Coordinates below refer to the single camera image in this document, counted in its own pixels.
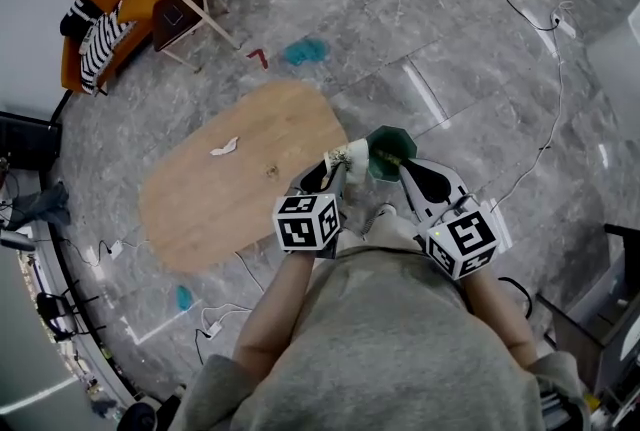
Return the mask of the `black phone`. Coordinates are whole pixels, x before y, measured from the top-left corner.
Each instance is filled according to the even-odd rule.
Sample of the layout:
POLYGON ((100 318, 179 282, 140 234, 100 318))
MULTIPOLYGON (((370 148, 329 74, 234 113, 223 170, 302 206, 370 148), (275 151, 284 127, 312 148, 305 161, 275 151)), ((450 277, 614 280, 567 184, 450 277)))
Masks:
POLYGON ((163 18, 169 23, 171 26, 176 27, 181 24, 185 15, 182 11, 182 8, 174 3, 169 3, 162 12, 163 18))

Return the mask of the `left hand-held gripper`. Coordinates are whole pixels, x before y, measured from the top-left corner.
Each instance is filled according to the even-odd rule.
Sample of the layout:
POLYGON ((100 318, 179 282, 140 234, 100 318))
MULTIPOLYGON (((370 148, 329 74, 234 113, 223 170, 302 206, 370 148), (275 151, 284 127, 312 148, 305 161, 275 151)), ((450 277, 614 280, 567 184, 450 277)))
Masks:
POLYGON ((336 257, 346 175, 344 163, 336 164, 330 171, 320 161, 301 175, 298 190, 303 194, 276 200, 272 219, 284 252, 307 251, 325 260, 336 257), (327 187, 329 193, 323 193, 327 187))

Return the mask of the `paper cup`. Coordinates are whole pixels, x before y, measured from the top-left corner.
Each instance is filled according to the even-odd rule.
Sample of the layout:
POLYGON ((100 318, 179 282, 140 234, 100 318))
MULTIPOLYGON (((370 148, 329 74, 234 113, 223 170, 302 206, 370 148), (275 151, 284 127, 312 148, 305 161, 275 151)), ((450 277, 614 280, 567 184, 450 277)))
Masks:
POLYGON ((326 151, 323 154, 326 169, 331 171, 339 164, 346 169, 347 184, 361 184, 366 179, 369 166, 369 145, 366 138, 326 151))

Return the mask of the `dark chair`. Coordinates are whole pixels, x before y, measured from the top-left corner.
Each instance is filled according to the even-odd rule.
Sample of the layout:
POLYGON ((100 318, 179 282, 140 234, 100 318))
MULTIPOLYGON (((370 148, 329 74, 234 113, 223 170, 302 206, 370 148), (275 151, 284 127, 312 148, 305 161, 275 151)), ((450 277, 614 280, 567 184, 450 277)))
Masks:
POLYGON ((90 303, 98 296, 83 299, 76 279, 61 294, 40 292, 36 295, 36 311, 57 343, 104 330, 106 325, 95 325, 88 314, 90 303))

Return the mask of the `person's right forearm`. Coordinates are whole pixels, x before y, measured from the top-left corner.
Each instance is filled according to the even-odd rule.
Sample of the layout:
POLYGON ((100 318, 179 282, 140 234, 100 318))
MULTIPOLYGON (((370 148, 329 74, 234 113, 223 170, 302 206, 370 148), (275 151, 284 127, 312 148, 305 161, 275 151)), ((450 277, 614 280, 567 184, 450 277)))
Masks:
POLYGON ((464 277, 462 287, 474 315, 496 333, 515 361, 524 369, 535 363, 532 329, 492 271, 483 268, 464 277))

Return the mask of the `large teal cloth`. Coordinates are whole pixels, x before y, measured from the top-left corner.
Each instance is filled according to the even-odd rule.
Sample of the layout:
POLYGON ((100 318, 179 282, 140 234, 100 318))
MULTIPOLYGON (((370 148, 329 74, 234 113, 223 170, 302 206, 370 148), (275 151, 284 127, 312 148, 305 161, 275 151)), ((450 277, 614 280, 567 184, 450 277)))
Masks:
POLYGON ((322 62, 329 53, 328 44, 317 38, 303 38, 284 50, 284 59, 293 66, 300 66, 306 62, 322 62))

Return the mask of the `black white striped blanket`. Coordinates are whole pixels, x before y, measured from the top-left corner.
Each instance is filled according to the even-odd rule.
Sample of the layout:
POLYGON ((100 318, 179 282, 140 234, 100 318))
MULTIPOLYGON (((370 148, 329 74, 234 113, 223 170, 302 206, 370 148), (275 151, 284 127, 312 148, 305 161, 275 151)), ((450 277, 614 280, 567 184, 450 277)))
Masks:
POLYGON ((80 81, 82 90, 93 95, 98 89, 98 79, 114 57, 115 47, 131 32, 135 21, 120 24, 116 12, 103 14, 88 31, 88 39, 79 49, 80 81))

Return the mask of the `person's left forearm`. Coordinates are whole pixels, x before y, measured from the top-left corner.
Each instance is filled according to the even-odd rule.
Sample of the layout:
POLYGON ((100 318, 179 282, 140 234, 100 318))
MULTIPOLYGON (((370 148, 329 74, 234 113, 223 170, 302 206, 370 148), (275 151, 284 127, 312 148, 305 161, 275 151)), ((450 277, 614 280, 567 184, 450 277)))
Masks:
POLYGON ((268 376, 290 344, 314 262, 313 252, 288 254, 244 323, 232 359, 256 381, 268 376))

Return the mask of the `black white striped pillow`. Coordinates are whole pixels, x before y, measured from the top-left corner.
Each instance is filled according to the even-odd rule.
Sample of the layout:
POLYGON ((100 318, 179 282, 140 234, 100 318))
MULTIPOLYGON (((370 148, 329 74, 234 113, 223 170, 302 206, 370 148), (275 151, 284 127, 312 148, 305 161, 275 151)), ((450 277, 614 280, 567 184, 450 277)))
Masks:
POLYGON ((60 22, 60 33, 81 42, 102 14, 91 0, 75 0, 60 22))

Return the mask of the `person's beige trousers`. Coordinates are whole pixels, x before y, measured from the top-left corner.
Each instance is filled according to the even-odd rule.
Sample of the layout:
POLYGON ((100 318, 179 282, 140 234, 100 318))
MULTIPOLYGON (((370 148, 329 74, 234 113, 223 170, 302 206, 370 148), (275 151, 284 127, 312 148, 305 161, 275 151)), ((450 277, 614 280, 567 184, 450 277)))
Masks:
POLYGON ((423 251, 415 239, 417 235, 417 227, 411 221, 386 213, 375 218, 364 235, 348 229, 341 231, 336 259, 379 263, 420 256, 423 251))

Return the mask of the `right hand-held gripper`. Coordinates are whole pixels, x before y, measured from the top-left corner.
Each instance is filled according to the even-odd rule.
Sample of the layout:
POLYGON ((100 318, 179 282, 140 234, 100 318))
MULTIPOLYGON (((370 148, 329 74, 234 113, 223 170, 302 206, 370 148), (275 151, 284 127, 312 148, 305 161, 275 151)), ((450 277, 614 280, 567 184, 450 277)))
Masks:
POLYGON ((411 210, 420 222, 430 224, 419 227, 425 254, 454 281, 486 267, 500 242, 488 205, 448 210, 468 189, 454 170, 440 163, 405 159, 399 173, 411 210))

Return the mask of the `white tissue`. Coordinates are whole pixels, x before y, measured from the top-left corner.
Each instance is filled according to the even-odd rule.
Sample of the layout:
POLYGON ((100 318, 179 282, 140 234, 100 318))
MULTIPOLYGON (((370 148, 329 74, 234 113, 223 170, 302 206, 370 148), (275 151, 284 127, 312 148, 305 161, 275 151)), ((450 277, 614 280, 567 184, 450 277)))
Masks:
POLYGON ((231 138, 223 147, 215 148, 210 151, 213 157, 219 157, 234 152, 237 148, 238 137, 231 138))

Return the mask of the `green waste bin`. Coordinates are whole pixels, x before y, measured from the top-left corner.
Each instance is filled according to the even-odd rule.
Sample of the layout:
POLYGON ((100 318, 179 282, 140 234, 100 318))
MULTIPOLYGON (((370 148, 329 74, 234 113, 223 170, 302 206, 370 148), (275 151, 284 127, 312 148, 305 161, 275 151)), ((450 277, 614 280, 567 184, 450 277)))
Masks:
POLYGON ((369 145, 368 172, 375 179, 384 182, 398 182, 399 167, 381 161, 376 155, 378 150, 388 152, 402 161, 414 158, 417 146, 405 129, 382 125, 367 137, 369 145))

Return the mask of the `oval wooden table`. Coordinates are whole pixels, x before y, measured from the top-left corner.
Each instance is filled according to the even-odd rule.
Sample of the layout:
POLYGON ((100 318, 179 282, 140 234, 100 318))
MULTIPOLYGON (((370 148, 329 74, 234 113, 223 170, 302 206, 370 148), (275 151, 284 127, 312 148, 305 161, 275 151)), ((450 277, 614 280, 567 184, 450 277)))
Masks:
POLYGON ((199 272, 271 235, 272 209, 295 176, 346 144, 328 100, 297 80, 257 87, 165 155, 146 179, 139 214, 167 268, 199 272), (210 151, 238 137, 234 152, 210 151), (269 178, 268 166, 279 169, 269 178))

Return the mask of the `white tape corner mark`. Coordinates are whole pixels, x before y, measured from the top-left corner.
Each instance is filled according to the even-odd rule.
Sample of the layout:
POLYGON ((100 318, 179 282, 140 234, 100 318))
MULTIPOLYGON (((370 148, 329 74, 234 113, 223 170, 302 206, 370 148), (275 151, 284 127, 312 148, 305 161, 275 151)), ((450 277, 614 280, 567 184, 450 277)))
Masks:
POLYGON ((200 305, 202 302, 201 299, 196 300, 187 310, 183 310, 180 311, 179 313, 177 313, 176 315, 174 315, 173 317, 165 320, 164 322, 162 322, 160 325, 158 325, 157 327, 153 328, 152 330, 144 333, 141 336, 138 336, 135 332, 135 330, 132 328, 132 326, 130 325, 129 321, 127 320, 126 317, 122 316, 120 318, 120 322, 124 324, 125 326, 125 333, 129 336, 129 338, 133 341, 135 346, 140 346, 142 344, 144 344, 146 341, 148 341, 149 339, 151 339, 152 337, 156 336, 157 334, 159 334, 161 331, 163 331, 164 329, 166 329, 167 327, 169 327, 172 323, 174 323, 176 320, 180 319, 181 317, 187 315, 192 309, 196 308, 198 305, 200 305))

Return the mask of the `person's grey shirt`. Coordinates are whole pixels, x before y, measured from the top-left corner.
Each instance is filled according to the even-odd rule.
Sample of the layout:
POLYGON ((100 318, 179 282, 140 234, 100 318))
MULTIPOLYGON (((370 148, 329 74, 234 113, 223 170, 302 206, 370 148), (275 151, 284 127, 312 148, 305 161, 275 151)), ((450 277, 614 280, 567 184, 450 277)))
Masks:
POLYGON ((572 356, 519 366, 458 291, 407 252, 322 264, 264 380, 211 356, 170 431, 589 431, 572 356))

